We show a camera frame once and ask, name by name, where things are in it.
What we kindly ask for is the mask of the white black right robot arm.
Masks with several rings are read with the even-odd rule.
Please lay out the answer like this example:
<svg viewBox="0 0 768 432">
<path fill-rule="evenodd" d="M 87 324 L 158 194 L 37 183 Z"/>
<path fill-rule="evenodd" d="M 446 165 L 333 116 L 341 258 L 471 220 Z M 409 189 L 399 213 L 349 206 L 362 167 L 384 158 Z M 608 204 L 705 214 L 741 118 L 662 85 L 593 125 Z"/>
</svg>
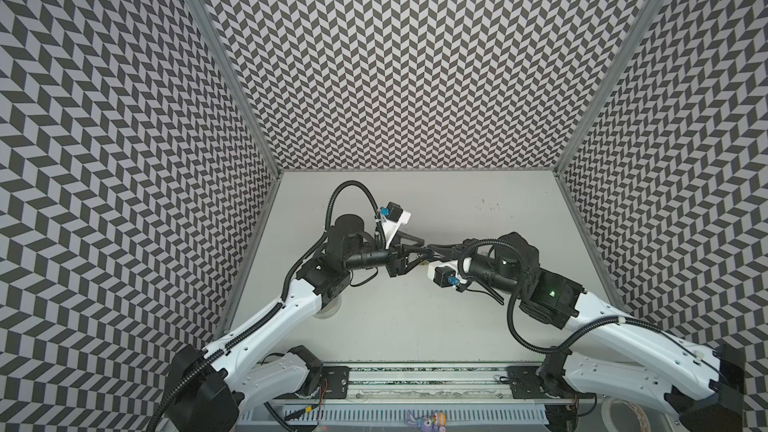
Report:
<svg viewBox="0 0 768 432">
<path fill-rule="evenodd" d="M 543 356 L 541 391 L 606 395 L 665 413 L 689 431 L 743 427 L 745 353 L 677 337 L 543 268 L 521 235 L 431 245 L 429 278 L 442 288 L 483 287 L 506 306 L 507 328 Z"/>
</svg>

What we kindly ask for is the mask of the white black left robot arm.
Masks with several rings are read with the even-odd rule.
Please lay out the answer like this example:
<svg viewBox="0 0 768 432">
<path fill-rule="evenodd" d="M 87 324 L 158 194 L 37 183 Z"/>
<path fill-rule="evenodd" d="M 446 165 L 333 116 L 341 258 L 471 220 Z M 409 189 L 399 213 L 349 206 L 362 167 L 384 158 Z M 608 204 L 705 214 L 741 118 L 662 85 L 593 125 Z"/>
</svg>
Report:
<svg viewBox="0 0 768 432">
<path fill-rule="evenodd" d="M 178 431 L 229 431 L 242 413 L 286 394 L 312 396 L 323 363 L 304 346 L 270 361 L 272 349 L 308 319 L 331 308 L 352 287 L 357 270 L 409 273 L 435 256 L 401 231 L 410 218 L 396 203 L 378 205 L 362 182 L 332 192 L 323 232 L 287 272 L 279 295 L 239 327 L 207 346 L 176 353 L 165 391 L 147 430 L 168 419 Z"/>
</svg>

